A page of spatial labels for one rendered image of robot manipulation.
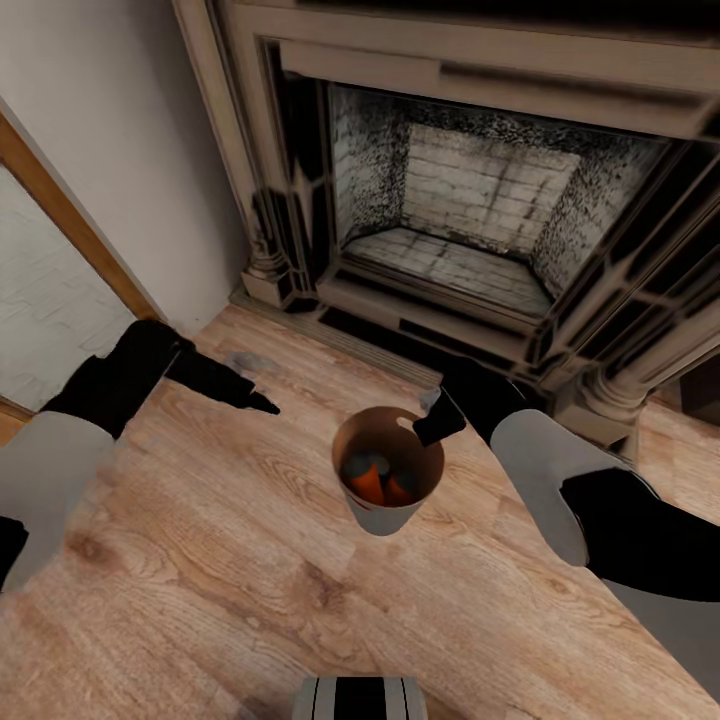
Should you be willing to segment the robot trunk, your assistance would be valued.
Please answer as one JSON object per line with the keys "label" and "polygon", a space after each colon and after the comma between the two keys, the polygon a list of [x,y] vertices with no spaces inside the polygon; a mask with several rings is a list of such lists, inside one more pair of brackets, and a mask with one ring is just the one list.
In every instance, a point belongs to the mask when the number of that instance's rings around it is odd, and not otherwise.
{"label": "robot trunk", "polygon": [[415,677],[305,677],[292,720],[428,720]]}

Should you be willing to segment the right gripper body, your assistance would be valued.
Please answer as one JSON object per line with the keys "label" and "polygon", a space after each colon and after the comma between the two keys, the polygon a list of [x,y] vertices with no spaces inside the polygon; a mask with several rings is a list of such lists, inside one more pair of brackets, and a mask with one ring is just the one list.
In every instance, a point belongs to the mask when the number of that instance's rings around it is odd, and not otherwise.
{"label": "right gripper body", "polygon": [[413,424],[415,433],[421,439],[425,447],[450,436],[465,428],[466,419],[447,419],[439,412],[437,403],[433,405],[431,412],[424,418],[416,420]]}

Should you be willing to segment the trash can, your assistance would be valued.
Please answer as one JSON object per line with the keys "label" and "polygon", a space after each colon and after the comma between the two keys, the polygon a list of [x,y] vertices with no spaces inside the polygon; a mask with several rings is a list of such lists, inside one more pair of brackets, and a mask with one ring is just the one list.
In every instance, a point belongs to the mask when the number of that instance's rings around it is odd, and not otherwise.
{"label": "trash can", "polygon": [[[445,469],[445,452],[441,441],[425,447],[412,430],[398,424],[397,418],[411,422],[420,417],[413,412],[392,406],[376,406],[360,411],[344,422],[334,438],[331,456],[335,475],[350,507],[366,532],[391,536],[398,532],[440,484]],[[351,495],[343,471],[347,461],[356,455],[379,452],[392,462],[392,476],[408,472],[416,478],[418,492],[409,506],[376,506]],[[362,510],[358,504],[368,506]]]}

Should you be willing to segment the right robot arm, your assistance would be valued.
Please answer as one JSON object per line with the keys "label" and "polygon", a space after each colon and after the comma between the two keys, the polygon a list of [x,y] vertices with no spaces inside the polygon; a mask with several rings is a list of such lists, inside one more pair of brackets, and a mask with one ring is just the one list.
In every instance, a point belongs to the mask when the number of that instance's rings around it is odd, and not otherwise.
{"label": "right robot arm", "polygon": [[425,447],[465,428],[490,444],[556,555],[585,565],[720,705],[720,527],[664,502],[629,464],[540,412],[474,358],[419,395]]}

